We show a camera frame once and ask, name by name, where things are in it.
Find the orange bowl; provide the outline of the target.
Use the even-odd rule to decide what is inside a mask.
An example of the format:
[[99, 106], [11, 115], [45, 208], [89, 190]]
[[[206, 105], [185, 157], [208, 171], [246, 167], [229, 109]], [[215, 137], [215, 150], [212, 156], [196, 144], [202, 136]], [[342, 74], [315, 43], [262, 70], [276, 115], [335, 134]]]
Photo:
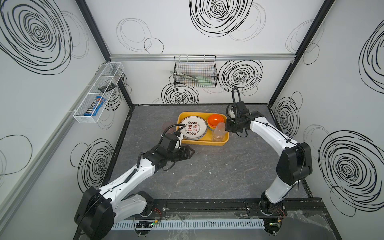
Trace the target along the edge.
[[225, 118], [220, 114], [212, 114], [207, 119], [207, 124], [211, 129], [215, 129], [219, 123], [224, 123]]

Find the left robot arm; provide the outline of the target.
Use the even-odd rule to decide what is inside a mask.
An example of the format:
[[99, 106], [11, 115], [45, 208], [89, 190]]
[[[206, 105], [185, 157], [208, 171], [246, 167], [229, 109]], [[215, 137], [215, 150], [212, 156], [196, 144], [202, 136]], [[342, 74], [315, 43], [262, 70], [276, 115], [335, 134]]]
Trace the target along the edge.
[[182, 145], [183, 134], [163, 134], [159, 143], [140, 153], [136, 165], [114, 181], [96, 189], [87, 189], [74, 217], [77, 225], [74, 239], [85, 234], [90, 240], [101, 240], [113, 225], [135, 215], [150, 216], [154, 199], [144, 191], [131, 191], [167, 163], [189, 160], [195, 151]]

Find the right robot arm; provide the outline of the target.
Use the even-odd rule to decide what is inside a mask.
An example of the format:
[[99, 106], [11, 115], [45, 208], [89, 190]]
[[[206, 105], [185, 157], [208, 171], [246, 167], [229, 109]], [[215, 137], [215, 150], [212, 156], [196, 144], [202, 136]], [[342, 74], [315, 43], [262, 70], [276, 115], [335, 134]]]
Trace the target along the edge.
[[286, 195], [313, 172], [311, 147], [299, 143], [274, 127], [258, 111], [250, 112], [243, 101], [226, 108], [226, 131], [243, 133], [248, 130], [263, 138], [279, 155], [277, 176], [262, 193], [261, 212], [270, 216], [283, 206]]

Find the pink translucent cup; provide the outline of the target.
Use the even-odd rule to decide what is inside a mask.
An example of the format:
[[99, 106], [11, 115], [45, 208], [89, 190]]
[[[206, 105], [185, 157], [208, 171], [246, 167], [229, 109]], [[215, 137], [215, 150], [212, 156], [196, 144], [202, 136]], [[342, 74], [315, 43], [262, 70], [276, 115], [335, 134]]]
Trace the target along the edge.
[[174, 123], [168, 121], [163, 124], [163, 132], [166, 134], [172, 134], [175, 131]]

